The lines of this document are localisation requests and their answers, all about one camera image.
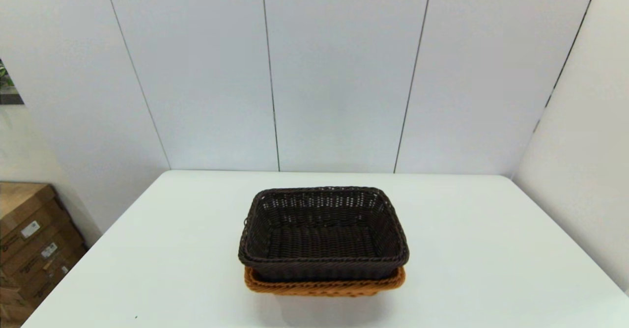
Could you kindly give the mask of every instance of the woven pattern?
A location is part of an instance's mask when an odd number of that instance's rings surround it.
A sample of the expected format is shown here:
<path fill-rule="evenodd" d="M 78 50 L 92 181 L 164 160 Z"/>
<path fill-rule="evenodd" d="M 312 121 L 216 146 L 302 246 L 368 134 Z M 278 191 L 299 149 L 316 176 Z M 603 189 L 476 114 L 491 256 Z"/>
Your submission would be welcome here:
<path fill-rule="evenodd" d="M 265 281 L 377 280 L 406 264 L 409 252 L 384 192 L 321 187 L 258 193 L 238 257 Z"/>
<path fill-rule="evenodd" d="M 275 295 L 359 297 L 373 296 L 383 290 L 399 288 L 404 283 L 404 268 L 397 268 L 389 278 L 380 280 L 302 281 L 269 283 L 263 281 L 250 267 L 245 267 L 245 284 L 260 293 Z"/>

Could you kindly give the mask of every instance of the dark brown wicker basket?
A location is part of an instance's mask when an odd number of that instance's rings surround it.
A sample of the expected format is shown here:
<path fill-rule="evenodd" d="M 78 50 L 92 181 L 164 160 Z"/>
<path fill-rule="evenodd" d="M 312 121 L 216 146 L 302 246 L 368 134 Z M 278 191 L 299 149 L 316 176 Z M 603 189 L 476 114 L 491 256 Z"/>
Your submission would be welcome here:
<path fill-rule="evenodd" d="M 261 191 L 238 250 L 267 281 L 383 279 L 408 256 L 389 198 L 367 187 Z"/>

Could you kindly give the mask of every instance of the orange wicker basket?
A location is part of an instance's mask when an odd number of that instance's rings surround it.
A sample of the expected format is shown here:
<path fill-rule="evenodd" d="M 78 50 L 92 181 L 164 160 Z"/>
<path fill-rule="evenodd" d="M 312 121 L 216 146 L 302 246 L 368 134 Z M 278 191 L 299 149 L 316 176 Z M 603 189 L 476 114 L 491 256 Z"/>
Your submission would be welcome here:
<path fill-rule="evenodd" d="M 403 267 L 393 271 L 388 278 L 380 280 L 345 281 L 293 281 L 270 283 L 262 281 L 253 268 L 245 267 L 245 284 L 260 293 L 297 296 L 359 297 L 373 296 L 382 290 L 399 288 L 406 274 Z"/>

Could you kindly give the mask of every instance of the basket rim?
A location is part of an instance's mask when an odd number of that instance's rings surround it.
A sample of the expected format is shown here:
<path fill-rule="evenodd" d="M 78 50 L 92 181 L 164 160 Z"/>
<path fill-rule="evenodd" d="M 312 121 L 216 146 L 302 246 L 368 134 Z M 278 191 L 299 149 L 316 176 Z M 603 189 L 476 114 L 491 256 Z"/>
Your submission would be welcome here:
<path fill-rule="evenodd" d="M 398 237 L 398 242 L 400 244 L 399 252 L 397 256 L 388 256 L 388 257 L 317 257 L 317 258 L 309 258 L 309 257 L 295 257 L 295 258 L 263 258 L 251 256 L 249 254 L 248 246 L 247 246 L 247 238 L 249 234 L 249 218 L 253 216 L 255 213 L 258 203 L 266 194 L 270 193 L 301 193 L 308 192 L 314 193 L 318 191 L 371 191 L 376 193 L 378 196 L 382 197 L 384 202 L 387 205 L 387 211 L 389 216 L 391 216 L 394 221 L 394 225 L 396 227 L 396 235 Z M 241 259 L 248 261 L 249 263 L 319 263 L 319 262 L 328 262 L 328 263 L 339 263 L 339 262 L 353 262 L 353 263 L 370 263 L 370 262 L 380 262 L 380 263 L 400 263 L 401 265 L 406 264 L 409 258 L 409 250 L 408 245 L 406 243 L 406 236 L 404 234 L 404 230 L 402 229 L 402 225 L 400 224 L 400 220 L 396 214 L 395 208 L 389 197 L 380 189 L 375 187 L 358 187 L 358 186 L 326 186 L 326 187 L 304 187 L 304 188 L 290 188 L 290 189 L 267 189 L 259 191 L 258 194 L 254 197 L 252 201 L 251 208 L 249 209 L 249 214 L 247 214 L 247 218 L 245 218 L 245 229 L 243 230 L 242 238 L 240 240 L 240 250 L 239 256 Z"/>

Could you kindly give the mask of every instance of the box label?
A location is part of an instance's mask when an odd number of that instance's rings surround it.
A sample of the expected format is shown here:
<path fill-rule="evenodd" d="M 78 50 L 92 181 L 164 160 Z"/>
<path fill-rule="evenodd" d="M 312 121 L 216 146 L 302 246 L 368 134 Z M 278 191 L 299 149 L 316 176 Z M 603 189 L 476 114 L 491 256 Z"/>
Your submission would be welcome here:
<path fill-rule="evenodd" d="M 57 244 L 56 243 L 51 243 L 50 245 L 48 245 L 48 247 L 46 247 L 41 252 L 41 256 L 43 258 L 49 258 L 55 252 L 55 250 L 57 250 Z"/>
<path fill-rule="evenodd" d="M 31 237 L 32 234 L 36 233 L 39 229 L 40 225 L 37 223 L 37 221 L 33 221 L 32 223 L 29 223 L 29 225 L 26 226 L 24 229 L 22 229 L 22 236 L 27 239 Z"/>

